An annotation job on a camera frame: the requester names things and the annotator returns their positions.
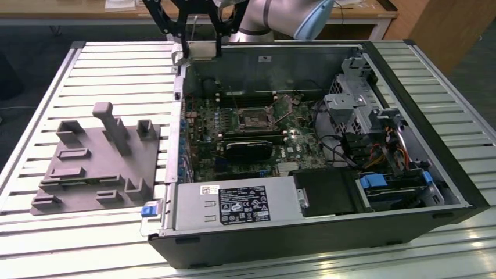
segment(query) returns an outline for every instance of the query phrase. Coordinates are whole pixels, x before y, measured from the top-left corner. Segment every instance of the metal slotted surface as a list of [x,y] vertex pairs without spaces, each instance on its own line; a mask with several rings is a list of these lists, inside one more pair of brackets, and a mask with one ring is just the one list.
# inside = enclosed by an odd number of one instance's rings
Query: metal slotted surface
[[[493,131],[463,104],[459,94],[430,71],[421,55],[402,42],[377,42],[393,71],[469,173],[490,205],[496,205]],[[70,50],[46,93],[39,124],[10,158],[0,206],[0,277],[77,278],[449,278],[490,277],[496,272],[496,208],[467,221],[439,227],[410,243],[285,259],[174,270],[139,235],[138,208],[33,217],[30,199],[58,141],[59,119],[75,117],[98,125],[94,100],[110,100],[125,124],[146,117],[161,125],[165,152],[171,100],[167,42],[86,43]],[[385,99],[393,106],[387,95]],[[158,154],[155,183],[165,177],[166,153]]]

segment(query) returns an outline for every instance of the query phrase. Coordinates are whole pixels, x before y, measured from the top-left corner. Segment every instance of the black plastic cover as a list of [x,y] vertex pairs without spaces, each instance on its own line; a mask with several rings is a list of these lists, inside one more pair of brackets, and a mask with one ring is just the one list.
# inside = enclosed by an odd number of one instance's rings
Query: black plastic cover
[[270,159],[271,142],[231,142],[225,145],[225,158],[234,162],[253,162]]
[[343,169],[309,169],[293,172],[297,189],[303,189],[309,206],[302,216],[365,212],[353,172]]

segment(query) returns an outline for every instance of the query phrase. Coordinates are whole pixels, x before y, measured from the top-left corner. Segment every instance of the gray plastic base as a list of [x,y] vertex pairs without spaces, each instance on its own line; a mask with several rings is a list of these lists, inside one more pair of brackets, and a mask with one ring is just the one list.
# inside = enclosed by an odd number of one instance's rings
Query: gray plastic base
[[[159,126],[139,120],[121,127],[82,129],[77,121],[59,123],[61,141],[31,200],[31,215],[142,206],[153,197]],[[129,153],[121,155],[111,138]]]

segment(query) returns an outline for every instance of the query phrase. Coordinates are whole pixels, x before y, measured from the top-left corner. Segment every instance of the blue latch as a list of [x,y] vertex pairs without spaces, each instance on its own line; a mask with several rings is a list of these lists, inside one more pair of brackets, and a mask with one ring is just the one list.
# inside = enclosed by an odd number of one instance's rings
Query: blue latch
[[385,187],[387,183],[385,182],[385,178],[382,174],[367,174],[362,178],[359,178],[359,184],[362,189],[367,189],[369,187]]
[[145,205],[141,208],[141,217],[142,218],[154,217],[155,216],[155,208],[157,208],[157,205]]
[[265,177],[265,175],[269,173],[269,170],[261,170],[259,171],[259,177]]
[[426,183],[426,185],[430,185],[431,182],[433,182],[433,180],[431,180],[431,176],[430,176],[430,173],[429,173],[427,171],[423,171],[423,172],[421,173],[421,176],[422,176],[423,179],[425,179],[425,183]]

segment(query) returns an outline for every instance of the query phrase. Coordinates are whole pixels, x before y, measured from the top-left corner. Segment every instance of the barcode sticker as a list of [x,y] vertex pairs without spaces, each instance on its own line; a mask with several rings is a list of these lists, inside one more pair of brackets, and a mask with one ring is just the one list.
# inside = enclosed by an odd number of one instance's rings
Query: barcode sticker
[[258,56],[258,63],[271,62],[271,56]]
[[218,185],[201,185],[199,195],[218,194]]
[[269,212],[267,211],[258,211],[253,213],[255,216],[267,216]]

